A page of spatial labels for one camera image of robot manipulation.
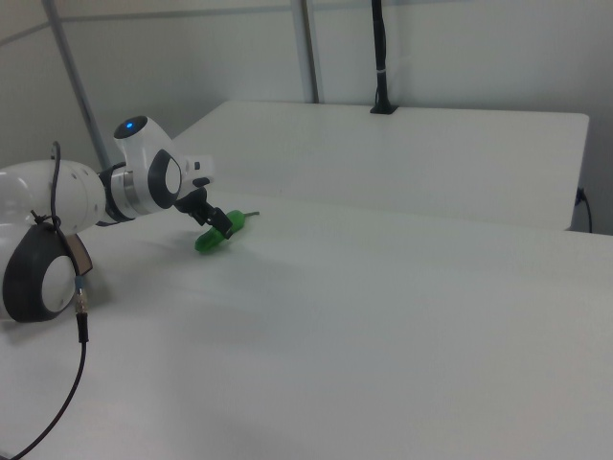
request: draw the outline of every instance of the green object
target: green object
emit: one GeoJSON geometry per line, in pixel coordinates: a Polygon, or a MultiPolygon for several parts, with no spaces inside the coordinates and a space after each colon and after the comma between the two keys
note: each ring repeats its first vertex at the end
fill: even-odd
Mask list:
{"type": "MultiPolygon", "coordinates": [[[[250,216],[257,216],[260,213],[247,213],[243,214],[241,211],[230,211],[226,216],[232,222],[232,233],[237,233],[242,227],[245,226],[245,218],[250,216]]],[[[219,230],[211,228],[207,233],[198,237],[195,241],[194,249],[198,252],[209,252],[215,246],[223,242],[225,238],[219,230]]]]}

